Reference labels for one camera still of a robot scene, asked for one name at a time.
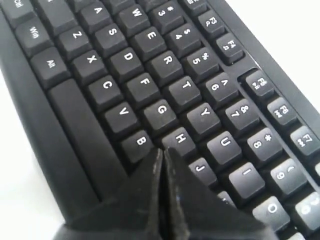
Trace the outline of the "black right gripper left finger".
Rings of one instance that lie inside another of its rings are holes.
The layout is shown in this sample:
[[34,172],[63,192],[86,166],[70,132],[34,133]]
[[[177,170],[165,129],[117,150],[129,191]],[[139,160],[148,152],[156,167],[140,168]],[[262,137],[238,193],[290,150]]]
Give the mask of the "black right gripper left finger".
[[160,240],[162,166],[162,149],[152,149],[113,196],[62,225],[54,239]]

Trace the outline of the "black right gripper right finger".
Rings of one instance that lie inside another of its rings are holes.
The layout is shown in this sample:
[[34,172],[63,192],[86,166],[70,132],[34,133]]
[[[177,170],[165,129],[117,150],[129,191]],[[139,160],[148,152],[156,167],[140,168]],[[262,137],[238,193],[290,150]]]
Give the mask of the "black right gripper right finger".
[[174,148],[163,152],[168,237],[171,240],[271,240],[272,228],[224,202]]

